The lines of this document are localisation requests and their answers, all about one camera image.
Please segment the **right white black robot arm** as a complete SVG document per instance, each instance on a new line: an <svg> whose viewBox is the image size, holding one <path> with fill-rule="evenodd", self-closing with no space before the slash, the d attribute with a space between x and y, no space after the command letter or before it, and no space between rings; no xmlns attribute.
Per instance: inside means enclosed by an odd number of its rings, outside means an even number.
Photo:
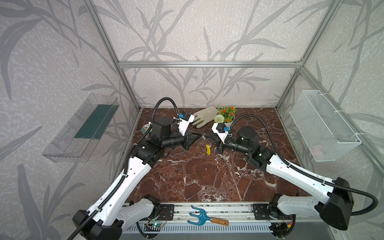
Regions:
<svg viewBox="0 0 384 240"><path fill-rule="evenodd" d="M284 163L277 153L263 147L259 143L259 134L250 127L243 127L237 137L232 137L229 128L222 124L214 124L213 133L206 138L216 146L222 154L231 150L243 154L246 162L256 169L278 176L309 193L308 197L292 197L275 194L269 204L269 215L279 216L299 215L320 218L329 226L346 231L352 215L354 200L352 194L344 188L349 183L337 178L336 183L341 188L326 185L328 178L319 177L292 163Z"/></svg>

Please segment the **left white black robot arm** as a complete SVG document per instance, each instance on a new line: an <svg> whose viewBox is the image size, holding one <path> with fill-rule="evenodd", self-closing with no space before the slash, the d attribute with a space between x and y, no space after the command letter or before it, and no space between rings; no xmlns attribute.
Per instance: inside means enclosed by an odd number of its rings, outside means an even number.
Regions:
<svg viewBox="0 0 384 240"><path fill-rule="evenodd" d="M122 208L141 179L164 157L167 148L181 146L187 151L200 138L201 134L188 130L194 118L182 113L173 119L161 117L152 121L146 132L149 137L131 148L123 171L107 191L88 210L79 210L74 215L76 230L69 239L80 234L87 240L118 240L127 228L155 214L155 206L160 202L153 197L129 206L126 213Z"/></svg>

